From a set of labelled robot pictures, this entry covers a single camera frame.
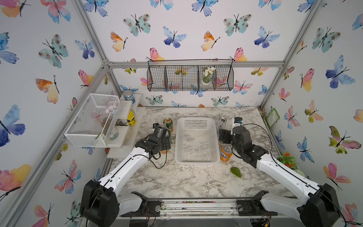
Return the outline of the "orange yellow soda can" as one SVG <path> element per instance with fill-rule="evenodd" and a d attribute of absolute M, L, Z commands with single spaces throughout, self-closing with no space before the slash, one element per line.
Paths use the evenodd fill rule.
<path fill-rule="evenodd" d="M 162 154 L 167 154 L 168 153 L 168 149 L 165 149 L 165 150 L 162 150 L 162 151 L 160 151 Z"/>

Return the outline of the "green gold-top beer can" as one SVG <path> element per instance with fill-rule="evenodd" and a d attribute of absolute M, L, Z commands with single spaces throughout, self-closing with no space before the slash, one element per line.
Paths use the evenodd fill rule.
<path fill-rule="evenodd" d="M 174 130 L 174 125 L 173 125 L 173 120 L 171 118 L 165 118 L 164 119 L 164 126 L 170 131 L 173 132 Z"/>

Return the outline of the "orange Fanta can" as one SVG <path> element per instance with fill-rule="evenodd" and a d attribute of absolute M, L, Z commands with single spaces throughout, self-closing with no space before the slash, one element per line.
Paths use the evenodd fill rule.
<path fill-rule="evenodd" d="M 232 147 L 231 146 L 224 146 L 220 153 L 220 159 L 222 162 L 228 162 L 232 156 Z"/>

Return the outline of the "white silver tall can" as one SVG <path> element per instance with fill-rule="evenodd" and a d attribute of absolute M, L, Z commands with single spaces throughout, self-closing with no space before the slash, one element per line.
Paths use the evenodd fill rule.
<path fill-rule="evenodd" d="M 225 117 L 220 117 L 218 119 L 217 131 L 219 131 L 220 129 L 224 129 L 225 126 L 226 126 L 226 118 Z"/>

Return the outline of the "white plastic perforated basket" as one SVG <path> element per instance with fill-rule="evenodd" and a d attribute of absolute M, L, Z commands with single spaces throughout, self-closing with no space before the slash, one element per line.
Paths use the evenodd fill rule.
<path fill-rule="evenodd" d="M 220 162 L 214 119 L 207 117 L 178 119 L 175 161 L 185 166 L 213 166 Z"/>

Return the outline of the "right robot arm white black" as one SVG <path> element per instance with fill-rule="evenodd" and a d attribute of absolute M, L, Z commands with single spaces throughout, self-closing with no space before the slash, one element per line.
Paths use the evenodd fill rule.
<path fill-rule="evenodd" d="M 254 145 L 250 132 L 244 125 L 231 130 L 220 129 L 219 141 L 231 145 L 239 159 L 268 174 L 295 196 L 292 199 L 261 191 L 254 196 L 254 200 L 265 211 L 289 216 L 306 227 L 332 227 L 344 217 L 333 187 L 317 184 L 301 176 L 274 158 L 266 149 Z"/>

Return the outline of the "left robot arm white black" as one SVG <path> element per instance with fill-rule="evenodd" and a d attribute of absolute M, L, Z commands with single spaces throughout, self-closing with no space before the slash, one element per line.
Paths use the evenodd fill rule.
<path fill-rule="evenodd" d="M 90 180 L 83 189 L 80 216 L 98 227 L 109 227 L 122 215 L 148 215 L 146 196 L 134 191 L 120 201 L 117 197 L 141 167 L 152 159 L 159 159 L 161 151 L 171 148 L 170 134 L 169 129 L 154 124 L 153 133 L 136 142 L 131 153 L 116 168 L 98 181 Z"/>

